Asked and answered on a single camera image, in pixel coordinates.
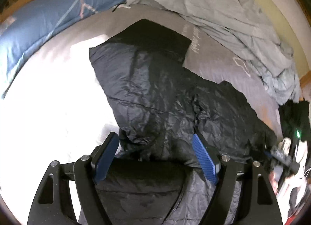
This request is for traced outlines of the black puffer jacket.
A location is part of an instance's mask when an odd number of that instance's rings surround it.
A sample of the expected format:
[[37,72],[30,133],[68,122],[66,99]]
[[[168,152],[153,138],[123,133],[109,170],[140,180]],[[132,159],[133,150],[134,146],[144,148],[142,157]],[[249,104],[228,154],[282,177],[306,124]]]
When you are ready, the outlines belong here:
[[113,111],[121,152],[99,184],[116,224],[198,224],[210,203],[192,146],[200,133],[230,159],[264,161],[276,135],[229,82],[205,80],[183,66],[191,41],[142,19],[89,49]]

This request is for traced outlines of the black garment pile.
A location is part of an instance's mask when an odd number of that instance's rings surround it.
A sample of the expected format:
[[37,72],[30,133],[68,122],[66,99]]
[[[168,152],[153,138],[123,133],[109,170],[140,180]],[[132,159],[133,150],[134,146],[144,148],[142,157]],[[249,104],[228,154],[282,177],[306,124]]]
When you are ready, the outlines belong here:
[[310,141],[309,102],[288,100],[279,107],[283,137],[293,138],[297,131],[302,141]]

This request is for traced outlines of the blue pillow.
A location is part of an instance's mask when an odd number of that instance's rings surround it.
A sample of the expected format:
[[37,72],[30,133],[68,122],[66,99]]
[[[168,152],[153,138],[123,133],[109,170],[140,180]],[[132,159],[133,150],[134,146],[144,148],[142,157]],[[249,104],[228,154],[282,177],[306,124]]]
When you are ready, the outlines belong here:
[[1,24],[1,98],[38,49],[59,32],[125,0],[33,0]]

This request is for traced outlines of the light blue rumpled duvet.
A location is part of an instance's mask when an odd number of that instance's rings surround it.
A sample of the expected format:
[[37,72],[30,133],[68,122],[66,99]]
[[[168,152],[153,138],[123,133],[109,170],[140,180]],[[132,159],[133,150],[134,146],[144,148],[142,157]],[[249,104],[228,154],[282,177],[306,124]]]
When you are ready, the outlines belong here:
[[277,35],[255,0],[125,0],[180,15],[244,60],[280,105],[298,102],[301,86],[294,51]]

